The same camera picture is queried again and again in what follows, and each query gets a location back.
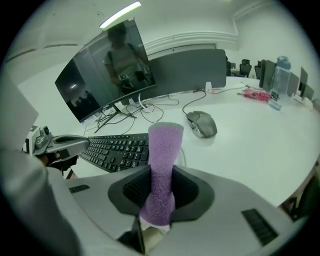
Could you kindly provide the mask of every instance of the blue water bottle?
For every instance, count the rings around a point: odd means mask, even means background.
[[[287,97],[288,83],[290,78],[291,63],[286,56],[277,58],[274,77],[271,85],[269,106],[275,110],[281,110]]]

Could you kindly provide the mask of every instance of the gray partition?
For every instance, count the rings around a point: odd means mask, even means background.
[[[223,49],[195,49],[151,60],[157,87],[141,93],[142,99],[183,91],[226,86],[227,61]]]

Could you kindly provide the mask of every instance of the purple foam cylinder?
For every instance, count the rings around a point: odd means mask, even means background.
[[[140,216],[150,224],[166,226],[175,210],[171,190],[172,168],[182,145],[184,127],[171,122],[158,122],[149,128],[149,165],[151,192]]]

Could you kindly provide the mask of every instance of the gray computer mouse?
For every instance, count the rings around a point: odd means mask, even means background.
[[[199,138],[210,138],[217,134],[217,126],[211,115],[202,111],[186,114],[189,125]]]

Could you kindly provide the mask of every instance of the black keyboard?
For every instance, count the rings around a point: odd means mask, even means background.
[[[90,146],[79,156],[109,173],[148,164],[148,133],[88,138]]]

